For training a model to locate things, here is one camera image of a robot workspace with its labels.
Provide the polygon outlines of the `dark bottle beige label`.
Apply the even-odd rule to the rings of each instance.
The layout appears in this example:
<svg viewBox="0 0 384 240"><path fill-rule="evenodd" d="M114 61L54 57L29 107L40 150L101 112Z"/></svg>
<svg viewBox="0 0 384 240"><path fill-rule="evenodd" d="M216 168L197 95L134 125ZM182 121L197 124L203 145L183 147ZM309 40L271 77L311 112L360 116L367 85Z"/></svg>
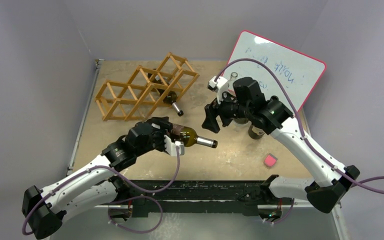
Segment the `dark bottle beige label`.
<svg viewBox="0 0 384 240"><path fill-rule="evenodd" d="M174 140L180 141L185 147L191 147L193 145L201 145L209 148L217 148L218 141L203 136L199 136L197 132L188 126L180 124L172 124L171 136Z"/></svg>

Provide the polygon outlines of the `olive green wine bottle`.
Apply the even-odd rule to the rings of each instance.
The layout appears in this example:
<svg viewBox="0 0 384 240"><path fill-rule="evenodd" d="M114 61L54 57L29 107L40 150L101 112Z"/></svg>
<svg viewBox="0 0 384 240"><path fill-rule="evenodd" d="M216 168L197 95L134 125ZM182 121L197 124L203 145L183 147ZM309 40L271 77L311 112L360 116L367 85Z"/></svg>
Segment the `olive green wine bottle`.
<svg viewBox="0 0 384 240"><path fill-rule="evenodd" d="M147 77L149 79L151 79L151 76L152 74L151 73L148 73L147 74ZM154 83L157 83L157 84L163 84L161 78L156 75L154 80L152 80L152 82ZM160 94L160 96L162 96L162 94L164 93L164 89L157 89L158 93ZM163 99L163 103L165 104L168 104L168 105L171 105L173 107L173 109L176 111L177 115L179 117L182 117L184 115L184 112L180 109L180 107L178 106L177 104L177 99L178 99L178 95L174 92L174 91L170 91Z"/></svg>

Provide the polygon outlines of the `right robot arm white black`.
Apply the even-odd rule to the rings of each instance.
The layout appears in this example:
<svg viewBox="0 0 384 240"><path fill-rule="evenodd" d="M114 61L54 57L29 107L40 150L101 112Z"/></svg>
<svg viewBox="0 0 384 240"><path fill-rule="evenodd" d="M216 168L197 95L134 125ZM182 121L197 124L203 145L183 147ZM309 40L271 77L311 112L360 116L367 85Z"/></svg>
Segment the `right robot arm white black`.
<svg viewBox="0 0 384 240"><path fill-rule="evenodd" d="M359 169L335 160L306 131L300 131L301 121L277 96L265 98L253 78L234 81L234 95L228 91L229 86L224 77L209 80L207 88L216 93L216 98L204 108L202 128L218 133L217 117L223 127L234 119L248 120L285 146L311 174L311 178L270 176L262 185L262 200L268 204L280 198L305 200L320 212L330 213L360 175Z"/></svg>

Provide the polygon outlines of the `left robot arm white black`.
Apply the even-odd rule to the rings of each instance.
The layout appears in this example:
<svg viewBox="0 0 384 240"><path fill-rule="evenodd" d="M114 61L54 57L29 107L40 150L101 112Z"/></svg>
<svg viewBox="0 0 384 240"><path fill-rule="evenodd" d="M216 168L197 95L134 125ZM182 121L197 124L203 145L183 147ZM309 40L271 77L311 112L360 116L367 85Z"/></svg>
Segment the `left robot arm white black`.
<svg viewBox="0 0 384 240"><path fill-rule="evenodd" d="M136 123L84 167L48 186L33 185L25 190L21 208L25 217L22 234L34 235L37 240L45 239L66 220L83 211L101 204L122 205L135 200L134 196L129 197L131 187L143 192L143 198L164 191L175 181L174 177L163 187L146 189L121 172L152 151L176 157L179 161L185 146L168 117L152 117Z"/></svg>

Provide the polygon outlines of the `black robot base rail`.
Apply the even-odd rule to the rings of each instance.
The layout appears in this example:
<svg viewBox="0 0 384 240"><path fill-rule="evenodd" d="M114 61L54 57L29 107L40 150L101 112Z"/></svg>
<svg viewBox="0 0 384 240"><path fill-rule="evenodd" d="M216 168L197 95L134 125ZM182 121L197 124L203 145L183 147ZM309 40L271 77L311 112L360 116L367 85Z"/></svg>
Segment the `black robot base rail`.
<svg viewBox="0 0 384 240"><path fill-rule="evenodd" d="M134 180L134 188L115 176L109 179L117 193L114 203L126 206L134 218L150 213L241 214L275 221L290 211L293 200L276 198L264 180Z"/></svg>

